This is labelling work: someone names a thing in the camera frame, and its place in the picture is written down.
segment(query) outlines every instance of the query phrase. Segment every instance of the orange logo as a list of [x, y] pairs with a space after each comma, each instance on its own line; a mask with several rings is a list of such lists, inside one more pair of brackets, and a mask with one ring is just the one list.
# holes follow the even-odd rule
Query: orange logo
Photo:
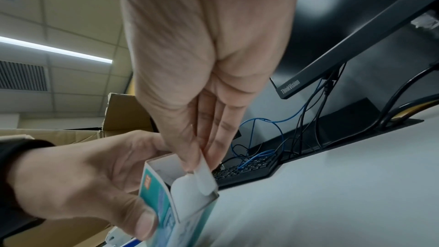
[[148, 176], [148, 175], [145, 176], [144, 185], [145, 185], [146, 190], [148, 190], [150, 188], [150, 185], [151, 185], [151, 177], [150, 176]]

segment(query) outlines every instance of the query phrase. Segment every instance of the thinkvision logo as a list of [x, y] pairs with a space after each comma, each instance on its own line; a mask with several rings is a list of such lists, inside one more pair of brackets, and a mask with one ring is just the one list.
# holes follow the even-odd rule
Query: thinkvision logo
[[298, 80], [294, 81], [293, 83], [288, 84], [284, 89], [281, 90], [282, 94], [285, 94], [286, 92], [290, 91], [297, 85], [299, 85], [300, 82]]

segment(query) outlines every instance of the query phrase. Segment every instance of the blue cable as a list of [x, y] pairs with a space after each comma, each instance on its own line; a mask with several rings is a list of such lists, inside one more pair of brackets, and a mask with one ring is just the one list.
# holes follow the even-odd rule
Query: blue cable
[[[321, 90], [321, 88], [320, 88], [320, 84], [321, 84], [321, 82], [322, 82], [322, 80], [320, 79], [319, 84], [317, 84], [316, 91]], [[246, 151], [246, 155], [245, 155], [245, 156], [237, 154], [237, 153], [235, 152], [235, 149], [234, 149], [235, 146], [233, 146], [233, 144], [231, 144], [230, 146], [231, 146], [231, 150], [232, 150], [233, 155], [234, 155], [235, 157], [238, 157], [238, 158], [245, 158], [246, 156], [248, 156], [248, 152], [249, 152], [250, 147], [251, 147], [251, 145], [252, 145], [253, 132], [254, 132], [254, 129], [255, 129], [255, 123], [256, 123], [256, 120], [260, 120], [260, 121], [263, 121], [263, 122], [267, 122], [267, 123], [272, 123], [272, 124], [274, 124], [274, 125], [279, 129], [279, 132], [280, 132], [281, 137], [282, 137], [282, 141], [284, 141], [284, 134], [283, 134], [282, 130], [280, 129], [280, 127], [279, 127], [277, 124], [278, 124], [278, 123], [283, 123], [283, 122], [289, 121], [289, 120], [291, 120], [292, 118], [296, 117], [296, 116], [297, 116], [297, 115], [303, 110], [304, 107], [305, 107], [305, 105], [303, 105], [302, 108], [301, 108], [299, 111], [297, 111], [296, 114], [294, 114], [293, 116], [291, 116], [291, 117], [289, 117], [289, 118], [287, 118], [287, 119], [285, 119], [285, 120], [272, 121], [272, 120], [269, 120], [269, 119], [266, 119], [266, 118], [252, 118], [252, 119], [249, 119], [249, 120], [246, 120], [246, 121], [242, 122], [242, 123], [240, 124], [239, 127], [243, 126], [244, 124], [246, 124], [246, 123], [248, 123], [248, 122], [250, 122], [250, 121], [253, 121], [252, 132], [250, 133], [250, 142], [249, 142], [249, 145], [248, 145], [248, 148], [247, 148], [247, 151]], [[245, 165], [247, 165], [248, 163], [250, 163], [252, 160], [256, 159], [257, 157], [271, 156], [271, 155], [273, 155], [274, 153], [275, 153], [275, 150], [266, 150], [266, 151], [263, 151], [262, 153], [259, 153], [259, 154], [255, 155], [255, 156], [251, 157], [251, 158], [250, 158], [249, 160], [247, 160], [246, 162], [242, 161], [241, 164], [239, 164], [238, 169], [243, 168]]]

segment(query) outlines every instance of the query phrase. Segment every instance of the white desk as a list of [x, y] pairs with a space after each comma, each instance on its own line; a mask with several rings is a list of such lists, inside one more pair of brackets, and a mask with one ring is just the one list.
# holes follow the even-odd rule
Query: white desk
[[439, 246], [439, 118], [220, 191], [198, 246]]

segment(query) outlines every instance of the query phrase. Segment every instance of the monitor screen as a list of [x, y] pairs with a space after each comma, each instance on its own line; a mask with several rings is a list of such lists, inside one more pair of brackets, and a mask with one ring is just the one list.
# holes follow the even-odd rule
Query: monitor screen
[[[274, 86], [284, 86], [395, 1], [298, 0], [290, 41], [271, 77]], [[312, 73], [315, 79], [321, 78], [323, 74], [319, 71]]]

